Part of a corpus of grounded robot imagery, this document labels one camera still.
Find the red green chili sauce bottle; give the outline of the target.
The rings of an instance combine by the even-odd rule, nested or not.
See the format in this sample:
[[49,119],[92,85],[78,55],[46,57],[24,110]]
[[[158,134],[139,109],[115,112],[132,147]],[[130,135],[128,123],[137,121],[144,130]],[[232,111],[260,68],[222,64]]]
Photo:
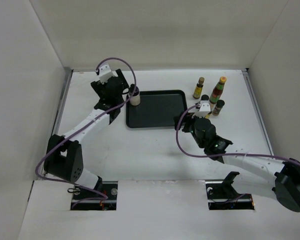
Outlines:
[[220,99],[220,97],[224,91],[226,81],[227,81],[227,78],[225,76],[221,76],[219,78],[218,83],[215,85],[215,87],[212,90],[211,95],[209,97],[209,102],[212,105],[215,105],[217,103],[217,101]]

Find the dark spice jar black lid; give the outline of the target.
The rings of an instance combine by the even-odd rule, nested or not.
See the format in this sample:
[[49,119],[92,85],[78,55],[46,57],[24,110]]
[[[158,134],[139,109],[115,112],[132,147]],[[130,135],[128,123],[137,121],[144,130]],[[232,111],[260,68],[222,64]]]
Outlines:
[[207,94],[203,94],[202,96],[201,96],[201,99],[200,99],[200,101],[201,102],[208,102],[209,101],[209,96],[207,95]]

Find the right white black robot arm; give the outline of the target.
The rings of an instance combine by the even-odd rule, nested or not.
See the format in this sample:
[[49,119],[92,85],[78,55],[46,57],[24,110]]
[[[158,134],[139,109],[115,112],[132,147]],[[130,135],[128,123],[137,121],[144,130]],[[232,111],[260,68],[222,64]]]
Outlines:
[[221,164],[235,166],[265,179],[269,186],[260,190],[269,198],[275,198],[282,206],[300,212],[300,162],[293,158],[247,153],[234,150],[233,142],[220,137],[216,127],[204,117],[183,112],[174,118],[175,131],[190,133],[203,158]]

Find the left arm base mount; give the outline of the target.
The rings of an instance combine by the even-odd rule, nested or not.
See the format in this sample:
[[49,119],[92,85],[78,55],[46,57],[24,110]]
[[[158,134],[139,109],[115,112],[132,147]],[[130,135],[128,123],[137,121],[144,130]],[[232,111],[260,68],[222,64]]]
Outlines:
[[72,194],[70,210],[115,211],[117,209],[118,182],[105,181],[102,184],[102,188],[98,191],[106,195],[107,199],[103,200],[103,196],[82,187],[74,186],[69,188],[67,192]]

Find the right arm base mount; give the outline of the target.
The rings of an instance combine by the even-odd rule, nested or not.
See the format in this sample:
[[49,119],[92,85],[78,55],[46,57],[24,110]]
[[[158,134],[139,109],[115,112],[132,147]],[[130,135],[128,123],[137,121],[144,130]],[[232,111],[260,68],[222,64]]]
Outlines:
[[232,186],[240,173],[231,171],[224,179],[205,182],[208,209],[211,211],[254,210],[251,194],[238,193]]

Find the small spice jar black lid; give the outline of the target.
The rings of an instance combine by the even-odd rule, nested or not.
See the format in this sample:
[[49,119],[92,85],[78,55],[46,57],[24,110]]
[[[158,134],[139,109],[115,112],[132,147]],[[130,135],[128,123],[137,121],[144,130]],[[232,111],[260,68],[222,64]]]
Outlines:
[[222,108],[224,107],[224,105],[225,105],[225,101],[222,100],[222,99],[219,99],[217,101],[217,103],[215,104],[215,106],[214,106],[214,109],[212,111],[212,115],[213,116],[218,116],[220,114]]

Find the white powder shaker black lid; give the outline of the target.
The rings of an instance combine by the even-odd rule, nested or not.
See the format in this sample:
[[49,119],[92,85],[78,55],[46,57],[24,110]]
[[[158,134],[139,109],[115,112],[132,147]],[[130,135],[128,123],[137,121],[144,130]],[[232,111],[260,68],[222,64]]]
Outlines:
[[140,90],[135,84],[131,84],[128,89],[129,102],[132,106],[138,106],[141,103]]

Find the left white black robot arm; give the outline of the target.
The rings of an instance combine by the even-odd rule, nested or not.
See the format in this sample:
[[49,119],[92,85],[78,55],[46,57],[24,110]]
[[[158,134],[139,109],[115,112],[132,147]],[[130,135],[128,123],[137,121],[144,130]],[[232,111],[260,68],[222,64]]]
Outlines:
[[47,152],[53,151],[45,160],[43,169],[65,182],[81,186],[90,199],[102,195],[102,178],[84,167],[82,143],[91,132],[98,132],[110,125],[120,114],[124,103],[124,90],[129,88],[121,69],[115,72],[105,64],[97,71],[99,80],[90,85],[99,97],[91,113],[75,128],[63,135],[54,134],[48,141]]

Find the yellow label brown bottle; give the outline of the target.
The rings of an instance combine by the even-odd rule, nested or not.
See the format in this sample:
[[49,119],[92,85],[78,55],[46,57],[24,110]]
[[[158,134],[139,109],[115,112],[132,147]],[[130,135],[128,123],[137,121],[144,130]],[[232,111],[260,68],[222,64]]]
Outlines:
[[196,84],[196,87],[195,87],[193,95],[192,95],[194,99],[199,99],[201,97],[203,86],[204,86],[204,82],[205,82],[205,78],[204,77],[200,77],[198,79],[198,82]]

